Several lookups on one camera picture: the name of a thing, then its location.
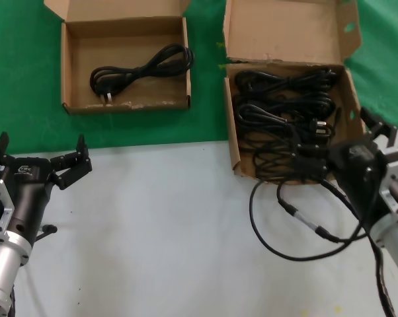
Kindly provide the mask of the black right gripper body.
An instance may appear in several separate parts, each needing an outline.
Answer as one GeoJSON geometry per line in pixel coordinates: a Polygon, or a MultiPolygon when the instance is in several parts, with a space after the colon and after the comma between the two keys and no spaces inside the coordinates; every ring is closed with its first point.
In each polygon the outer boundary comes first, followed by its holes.
{"type": "Polygon", "coordinates": [[[381,217],[379,189],[385,176],[378,146],[373,141],[337,143],[329,148],[328,163],[366,231],[381,217]]]}

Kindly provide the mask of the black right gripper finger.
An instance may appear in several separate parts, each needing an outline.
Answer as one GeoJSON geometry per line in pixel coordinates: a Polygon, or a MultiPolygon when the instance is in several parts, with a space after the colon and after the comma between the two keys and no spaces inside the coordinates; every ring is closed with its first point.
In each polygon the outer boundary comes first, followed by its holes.
{"type": "Polygon", "coordinates": [[[387,121],[381,116],[370,112],[367,108],[361,108],[360,118],[365,123],[368,131],[364,138],[369,141],[374,141],[380,135],[387,137],[387,147],[392,147],[395,144],[397,136],[397,127],[387,121]]]}
{"type": "Polygon", "coordinates": [[[296,145],[293,152],[293,167],[306,176],[326,180],[334,178],[328,167],[328,147],[322,145],[296,145]]]}

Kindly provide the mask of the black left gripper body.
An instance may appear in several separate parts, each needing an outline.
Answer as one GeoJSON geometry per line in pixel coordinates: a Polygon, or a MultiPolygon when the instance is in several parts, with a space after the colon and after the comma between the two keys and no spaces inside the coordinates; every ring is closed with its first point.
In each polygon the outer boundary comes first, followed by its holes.
{"type": "Polygon", "coordinates": [[[4,158],[2,165],[13,203],[6,230],[34,245],[54,186],[54,169],[46,158],[4,158]]]}

